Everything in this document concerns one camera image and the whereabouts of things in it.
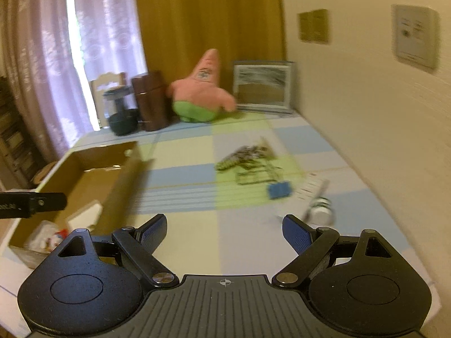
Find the beige UK plug adapter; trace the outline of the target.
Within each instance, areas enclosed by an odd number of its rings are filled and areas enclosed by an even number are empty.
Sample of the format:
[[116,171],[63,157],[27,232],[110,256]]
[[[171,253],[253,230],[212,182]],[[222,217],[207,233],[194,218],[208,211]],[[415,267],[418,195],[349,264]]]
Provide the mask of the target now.
[[275,159],[276,154],[273,147],[267,141],[265,137],[260,137],[259,142],[257,143],[257,148],[261,157],[265,159]]

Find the wire metal stand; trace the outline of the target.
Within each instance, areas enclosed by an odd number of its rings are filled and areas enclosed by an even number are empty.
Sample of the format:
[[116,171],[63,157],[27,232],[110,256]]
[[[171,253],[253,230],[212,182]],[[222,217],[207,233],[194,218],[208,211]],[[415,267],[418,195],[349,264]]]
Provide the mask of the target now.
[[282,176],[282,168],[275,166],[270,162],[259,163],[256,167],[246,170],[238,169],[235,171],[235,182],[237,185],[254,185],[260,183],[268,183],[269,172],[277,170]]

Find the red Doraemon toy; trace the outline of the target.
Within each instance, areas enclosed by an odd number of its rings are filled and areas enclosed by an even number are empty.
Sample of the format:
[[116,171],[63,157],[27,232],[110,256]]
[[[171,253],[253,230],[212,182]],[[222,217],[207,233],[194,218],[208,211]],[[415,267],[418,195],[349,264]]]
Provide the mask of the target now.
[[62,229],[51,235],[47,239],[47,249],[52,252],[55,250],[68,236],[68,229]]

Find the open cardboard box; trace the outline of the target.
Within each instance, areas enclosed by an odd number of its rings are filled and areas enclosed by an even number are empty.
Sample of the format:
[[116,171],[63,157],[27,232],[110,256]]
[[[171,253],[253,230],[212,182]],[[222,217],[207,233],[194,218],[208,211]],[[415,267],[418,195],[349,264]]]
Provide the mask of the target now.
[[32,232],[42,221],[65,227],[68,217],[93,201],[102,205],[94,235],[110,234],[122,227],[144,165],[136,141],[100,145],[66,155],[52,169],[41,191],[64,193],[67,206],[62,211],[37,213],[20,220],[9,248],[25,266],[36,268],[47,255],[25,245]]

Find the blue binder clip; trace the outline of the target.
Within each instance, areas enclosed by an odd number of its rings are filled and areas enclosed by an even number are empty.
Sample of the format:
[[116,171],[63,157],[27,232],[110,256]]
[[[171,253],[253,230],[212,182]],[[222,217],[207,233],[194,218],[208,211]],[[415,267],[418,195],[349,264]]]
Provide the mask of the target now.
[[283,180],[277,170],[272,170],[269,173],[270,179],[268,181],[266,190],[267,196],[271,200],[289,197],[292,193],[291,183]]

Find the brown cylindrical canister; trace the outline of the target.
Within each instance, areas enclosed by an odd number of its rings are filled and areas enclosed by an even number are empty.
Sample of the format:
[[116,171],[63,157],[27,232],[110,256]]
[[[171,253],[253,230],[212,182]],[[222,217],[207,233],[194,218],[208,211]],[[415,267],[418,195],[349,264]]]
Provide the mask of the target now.
[[166,85],[159,70],[131,79],[135,100],[146,131],[161,130],[169,125]]

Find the dark green glass humidifier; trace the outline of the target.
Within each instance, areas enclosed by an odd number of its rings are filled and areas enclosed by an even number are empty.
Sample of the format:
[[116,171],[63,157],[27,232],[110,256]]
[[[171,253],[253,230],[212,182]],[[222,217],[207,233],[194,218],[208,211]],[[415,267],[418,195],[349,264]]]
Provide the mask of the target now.
[[130,86],[117,86],[102,95],[104,116],[111,131],[125,136],[138,129],[138,108]]

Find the white remote control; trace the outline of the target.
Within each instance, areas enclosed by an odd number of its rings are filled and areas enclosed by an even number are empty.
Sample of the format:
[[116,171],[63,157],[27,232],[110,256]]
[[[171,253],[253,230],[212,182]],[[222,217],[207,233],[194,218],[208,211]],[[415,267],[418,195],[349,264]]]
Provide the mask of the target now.
[[329,180],[319,173],[307,173],[305,179],[294,188],[291,196],[279,204],[277,215],[284,217],[292,214],[304,220],[312,202],[322,196],[328,185]]

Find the lilac lace curtain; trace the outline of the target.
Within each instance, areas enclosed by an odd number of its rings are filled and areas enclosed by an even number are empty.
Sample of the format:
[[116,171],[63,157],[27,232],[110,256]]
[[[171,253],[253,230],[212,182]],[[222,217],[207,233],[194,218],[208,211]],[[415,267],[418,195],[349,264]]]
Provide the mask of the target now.
[[89,84],[147,71],[135,0],[1,0],[1,70],[46,161],[100,125]]

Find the zebra striped hair clip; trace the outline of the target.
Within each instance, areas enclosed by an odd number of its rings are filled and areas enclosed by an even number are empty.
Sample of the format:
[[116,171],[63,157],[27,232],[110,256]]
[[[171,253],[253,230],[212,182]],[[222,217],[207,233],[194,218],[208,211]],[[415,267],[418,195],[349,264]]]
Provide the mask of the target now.
[[232,154],[229,154],[217,162],[215,165],[215,170],[221,172],[232,169],[236,166],[249,170],[256,167],[258,159],[260,159],[263,155],[264,153],[258,146],[242,146]]

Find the pink Patrick star plush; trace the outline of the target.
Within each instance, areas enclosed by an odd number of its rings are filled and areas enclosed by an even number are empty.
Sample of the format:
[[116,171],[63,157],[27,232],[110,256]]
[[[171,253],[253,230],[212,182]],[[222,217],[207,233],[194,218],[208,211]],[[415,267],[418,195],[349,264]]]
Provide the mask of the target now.
[[190,75],[173,81],[167,88],[172,109],[188,123],[211,122],[221,112],[236,111],[233,95],[219,86],[220,62],[217,49],[209,49]]

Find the clear box of floss picks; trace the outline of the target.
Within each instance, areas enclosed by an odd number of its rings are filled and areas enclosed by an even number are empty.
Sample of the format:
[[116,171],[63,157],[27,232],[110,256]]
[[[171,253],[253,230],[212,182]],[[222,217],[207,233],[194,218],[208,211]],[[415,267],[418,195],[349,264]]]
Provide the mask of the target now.
[[59,230],[57,224],[47,220],[41,221],[25,241],[25,248],[39,253],[51,253],[47,249],[47,239]]

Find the gold double wall socket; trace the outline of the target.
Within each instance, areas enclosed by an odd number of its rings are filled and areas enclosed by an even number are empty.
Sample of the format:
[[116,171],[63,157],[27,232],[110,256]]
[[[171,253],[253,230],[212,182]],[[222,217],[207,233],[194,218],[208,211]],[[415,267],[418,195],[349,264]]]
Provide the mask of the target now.
[[299,39],[303,42],[328,44],[330,42],[329,11],[318,9],[297,15]]

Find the white square charger box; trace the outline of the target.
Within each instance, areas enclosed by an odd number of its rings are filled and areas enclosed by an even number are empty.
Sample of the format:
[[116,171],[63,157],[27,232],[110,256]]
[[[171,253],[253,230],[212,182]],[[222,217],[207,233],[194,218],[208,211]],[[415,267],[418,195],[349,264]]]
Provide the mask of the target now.
[[98,200],[93,200],[89,204],[68,216],[65,220],[68,231],[85,228],[93,231],[98,223],[103,206]]

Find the small white green bottle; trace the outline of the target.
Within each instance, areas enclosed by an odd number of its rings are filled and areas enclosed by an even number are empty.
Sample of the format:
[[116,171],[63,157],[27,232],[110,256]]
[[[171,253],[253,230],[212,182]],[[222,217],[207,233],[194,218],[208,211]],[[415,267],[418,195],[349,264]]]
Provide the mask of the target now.
[[328,198],[315,198],[309,206],[307,220],[319,226],[331,225],[334,221],[332,202]]

